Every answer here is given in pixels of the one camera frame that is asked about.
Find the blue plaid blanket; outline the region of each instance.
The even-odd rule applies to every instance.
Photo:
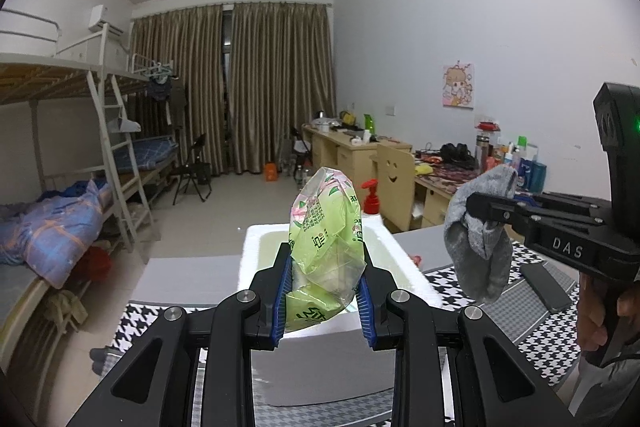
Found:
[[[138,170],[152,171],[160,162],[169,158],[171,153],[177,147],[178,145],[170,136],[158,136],[154,138],[134,140],[133,150],[136,154]],[[133,171],[127,147],[122,147],[116,150],[113,154],[113,158],[120,174]]]

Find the metal screw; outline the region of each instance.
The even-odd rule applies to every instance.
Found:
[[[171,306],[164,310],[164,318],[168,321],[176,321],[182,317],[182,309],[178,306]]]
[[[251,302],[255,299],[255,292],[253,290],[242,290],[236,293],[236,299],[240,302]]]
[[[473,321],[482,317],[482,310],[478,306],[469,306],[465,308],[465,315]]]
[[[396,302],[407,302],[409,300],[409,292],[404,290],[393,290],[391,292],[391,298]]]

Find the white basin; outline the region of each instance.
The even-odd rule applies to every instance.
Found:
[[[382,224],[379,216],[362,218],[371,262],[389,270],[399,288],[442,307],[440,296]],[[256,225],[247,230],[238,290],[249,288],[254,274],[268,268],[289,225]],[[395,352],[373,352],[362,336],[357,308],[304,330],[286,333],[273,351],[253,351],[252,365],[270,405],[309,405],[344,400],[394,386]]]

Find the cartoon girl picture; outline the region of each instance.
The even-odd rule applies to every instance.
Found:
[[[462,64],[444,66],[442,105],[474,107],[474,66]]]

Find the brown curtain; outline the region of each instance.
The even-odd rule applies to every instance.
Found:
[[[186,150],[200,134],[207,133],[204,161],[211,163],[213,174],[225,172],[222,5],[137,19],[131,49],[163,63],[174,61],[175,74],[187,92],[187,115],[180,133],[182,157],[186,158]],[[130,97],[128,109],[147,136],[166,133],[164,103],[137,95]]]
[[[318,110],[335,115],[326,6],[236,4],[228,91],[236,172],[277,162],[290,127]]]

